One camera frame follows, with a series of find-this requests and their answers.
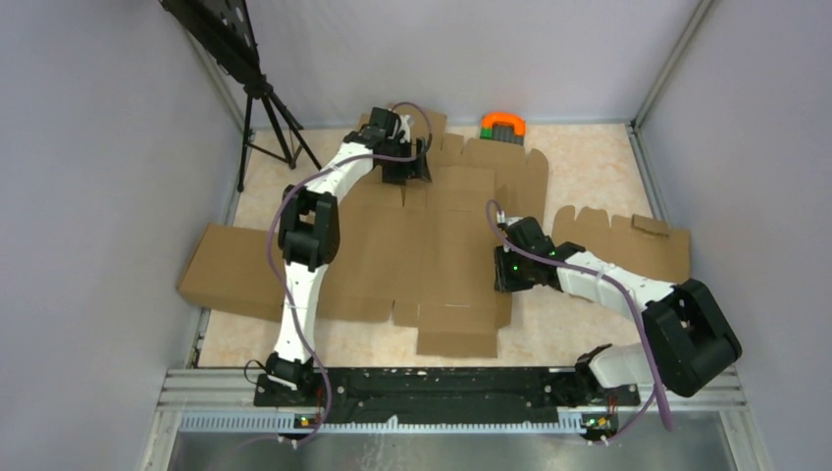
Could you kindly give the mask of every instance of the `orange handle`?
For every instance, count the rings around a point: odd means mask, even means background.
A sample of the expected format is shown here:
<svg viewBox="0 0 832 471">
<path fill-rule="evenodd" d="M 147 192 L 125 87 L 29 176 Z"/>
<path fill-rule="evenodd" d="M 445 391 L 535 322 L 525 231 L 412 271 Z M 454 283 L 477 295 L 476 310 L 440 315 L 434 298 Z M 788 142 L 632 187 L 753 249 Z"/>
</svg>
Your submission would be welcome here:
<svg viewBox="0 0 832 471">
<path fill-rule="evenodd" d="M 526 135 L 526 122 L 511 113 L 488 113 L 483 118 L 483 128 L 491 129 L 494 125 L 511 126 L 517 135 Z"/>
</svg>

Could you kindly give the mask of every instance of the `flattened cardboard box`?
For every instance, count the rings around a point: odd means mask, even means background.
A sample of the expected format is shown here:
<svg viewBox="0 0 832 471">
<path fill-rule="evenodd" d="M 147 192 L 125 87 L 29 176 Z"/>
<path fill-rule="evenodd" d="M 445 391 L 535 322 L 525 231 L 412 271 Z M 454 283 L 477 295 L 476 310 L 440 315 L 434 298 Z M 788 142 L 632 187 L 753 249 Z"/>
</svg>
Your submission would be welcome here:
<svg viewBox="0 0 832 471">
<path fill-rule="evenodd" d="M 280 321 L 284 290 L 266 262 L 266 234 L 209 224 L 177 284 L 182 297 L 198 306 Z M 280 260 L 278 268 L 283 270 Z"/>
<path fill-rule="evenodd" d="M 654 280 L 683 283 L 691 273 L 691 233 L 646 216 L 612 216 L 602 209 L 564 206 L 554 215 L 555 245 L 583 245 L 601 260 Z"/>
<path fill-rule="evenodd" d="M 427 126 L 414 109 L 415 136 Z M 364 177 L 338 205 L 340 247 L 324 279 L 318 317 L 419 329 L 417 353 L 496 356 L 496 331 L 511 322 L 511 296 L 494 291 L 494 247 L 485 218 L 496 197 L 509 214 L 543 218 L 548 164 L 537 150 L 444 134 L 429 112 L 433 182 Z M 195 304 L 280 320 L 283 290 L 265 258 L 266 233 L 209 227 L 180 282 Z M 275 248 L 276 257 L 280 257 Z"/>
</svg>

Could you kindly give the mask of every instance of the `tripod stand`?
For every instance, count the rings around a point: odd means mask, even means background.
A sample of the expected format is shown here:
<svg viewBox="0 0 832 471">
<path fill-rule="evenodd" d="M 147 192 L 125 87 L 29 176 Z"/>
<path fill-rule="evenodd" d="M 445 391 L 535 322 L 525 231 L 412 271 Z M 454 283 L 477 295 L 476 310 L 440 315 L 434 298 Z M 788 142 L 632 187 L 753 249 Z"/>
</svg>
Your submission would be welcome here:
<svg viewBox="0 0 832 471">
<path fill-rule="evenodd" d="M 243 89 L 246 94 L 245 127 L 242 132 L 242 151 L 239 156 L 239 181 L 236 184 L 237 191 L 243 191 L 244 189 L 243 179 L 245 178 L 246 147 L 257 149 L 264 154 L 278 160 L 282 160 L 288 163 L 288 167 L 290 169 L 294 169 L 297 166 L 297 157 L 300 154 L 300 150 L 303 149 L 307 154 L 309 154 L 309 158 L 312 159 L 312 163 L 315 164 L 315 167 L 318 170 L 321 170 L 321 163 L 318 162 L 318 159 L 315 158 L 315 154 L 312 152 L 312 149 L 309 148 L 306 140 L 302 135 L 300 135 L 300 130 L 303 129 L 303 126 L 301 126 L 300 123 L 294 118 L 284 102 L 278 98 L 274 88 L 266 81 L 266 76 L 262 76 L 259 82 L 244 86 Z M 253 137 L 251 132 L 251 106 L 254 104 L 254 100 L 260 100 L 263 102 L 263 108 L 266 109 L 266 114 L 269 115 L 269 122 L 272 124 L 272 129 L 275 131 L 275 134 L 278 135 L 278 142 L 281 144 L 281 150 L 284 153 L 284 157 L 251 143 L 251 138 Z M 300 146 L 296 148 L 293 153 L 289 150 L 288 144 L 286 144 L 286 137 L 281 129 L 280 122 L 278 122 L 278 117 L 275 115 L 275 108 L 272 107 L 273 104 L 286 122 L 286 126 L 289 131 L 297 137 L 297 141 L 300 143 Z"/>
<path fill-rule="evenodd" d="M 275 89 L 266 81 L 266 76 L 260 70 L 260 54 L 254 41 L 254 30 L 248 17 L 248 6 L 245 0 L 159 0 L 162 7 L 170 12 L 182 26 L 217 59 L 223 69 L 245 90 L 245 124 L 242 134 L 242 151 L 239 158 L 239 180 L 237 191 L 243 191 L 245 180 L 245 163 L 247 147 L 257 149 L 264 154 L 286 162 L 290 169 L 297 166 L 300 150 L 305 150 L 312 159 L 312 163 L 321 170 L 321 163 L 306 140 L 300 135 L 303 126 L 297 121 L 278 98 Z M 280 156 L 251 143 L 251 107 L 254 100 L 260 100 L 269 116 L 269 123 L 278 136 L 278 142 L 284 155 Z M 286 122 L 289 132 L 300 143 L 300 147 L 292 152 L 284 136 L 278 113 Z"/>
</svg>

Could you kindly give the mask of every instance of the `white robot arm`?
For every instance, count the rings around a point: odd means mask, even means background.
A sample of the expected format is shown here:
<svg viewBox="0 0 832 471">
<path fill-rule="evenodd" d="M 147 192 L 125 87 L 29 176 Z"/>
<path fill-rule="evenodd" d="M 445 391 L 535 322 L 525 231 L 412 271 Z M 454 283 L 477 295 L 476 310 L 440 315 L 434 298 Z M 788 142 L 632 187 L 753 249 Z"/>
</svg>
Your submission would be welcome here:
<svg viewBox="0 0 832 471">
<path fill-rule="evenodd" d="M 374 108 L 369 123 L 344 138 L 336 156 L 322 169 L 325 175 L 294 190 L 294 195 L 289 197 L 278 232 L 289 293 L 284 300 L 280 335 L 267 361 L 272 381 L 296 390 L 302 381 L 301 372 L 311 369 L 311 354 L 301 336 L 314 349 L 313 331 L 321 283 L 338 252 L 338 203 L 377 165 L 383 167 L 385 183 L 430 180 L 425 154 L 431 138 L 427 143 L 418 140 L 414 150 L 410 127 L 409 116 Z M 286 189 L 286 194 L 291 190 L 292 186 Z M 301 216 L 311 212 L 315 221 L 303 221 Z M 292 308 L 297 314 L 299 331 L 292 321 Z"/>
<path fill-rule="evenodd" d="M 576 369 L 588 366 L 598 387 L 652 383 L 649 348 L 661 382 L 690 397 L 742 354 L 703 283 L 689 279 L 677 286 L 651 280 L 605 262 L 580 245 L 565 242 L 555 247 L 534 218 L 506 218 L 498 211 L 496 220 L 507 242 L 494 249 L 498 290 L 546 285 L 612 309 L 642 331 L 644 345 L 603 345 L 578 359 Z M 639 318 L 632 318 L 634 311 Z"/>
</svg>

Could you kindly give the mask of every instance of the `white wall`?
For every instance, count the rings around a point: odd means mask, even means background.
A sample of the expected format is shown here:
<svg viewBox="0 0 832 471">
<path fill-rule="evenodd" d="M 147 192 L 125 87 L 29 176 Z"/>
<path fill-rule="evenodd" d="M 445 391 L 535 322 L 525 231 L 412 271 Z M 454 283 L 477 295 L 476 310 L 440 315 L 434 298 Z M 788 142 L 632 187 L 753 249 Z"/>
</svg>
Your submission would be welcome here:
<svg viewBox="0 0 832 471">
<path fill-rule="evenodd" d="M 829 469 L 832 3 L 723 0 L 644 130 L 778 469 Z"/>
<path fill-rule="evenodd" d="M 697 4 L 248 2 L 262 67 L 307 127 L 352 125 L 373 105 L 405 99 L 456 123 L 496 110 L 533 122 L 629 120 Z"/>
<path fill-rule="evenodd" d="M 0 14 L 0 468 L 134 469 L 239 134 L 155 1 Z"/>
</svg>

